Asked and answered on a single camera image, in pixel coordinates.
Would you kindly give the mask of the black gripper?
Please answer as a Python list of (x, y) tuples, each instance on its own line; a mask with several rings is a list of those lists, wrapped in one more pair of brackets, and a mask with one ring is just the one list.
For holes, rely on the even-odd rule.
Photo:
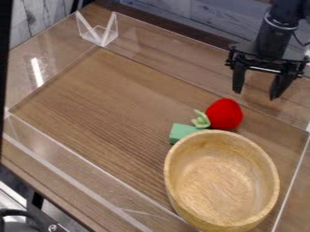
[(270, 100), (272, 101), (280, 97), (294, 80), (303, 76), (304, 66), (308, 63), (310, 57), (291, 49), (287, 49), (282, 58), (272, 60), (260, 57), (251, 44), (231, 44), (226, 66), (232, 70), (232, 91), (242, 92), (247, 70), (272, 73), (275, 75), (270, 86)]

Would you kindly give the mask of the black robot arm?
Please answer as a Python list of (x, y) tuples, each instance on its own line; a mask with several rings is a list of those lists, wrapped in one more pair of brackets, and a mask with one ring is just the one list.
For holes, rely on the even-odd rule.
[(242, 92), (246, 71), (272, 73), (270, 100), (280, 97), (291, 83), (303, 77), (310, 56), (290, 48), (299, 22), (310, 23), (310, 0), (272, 0), (255, 40), (228, 46), (226, 66), (232, 71), (232, 91)]

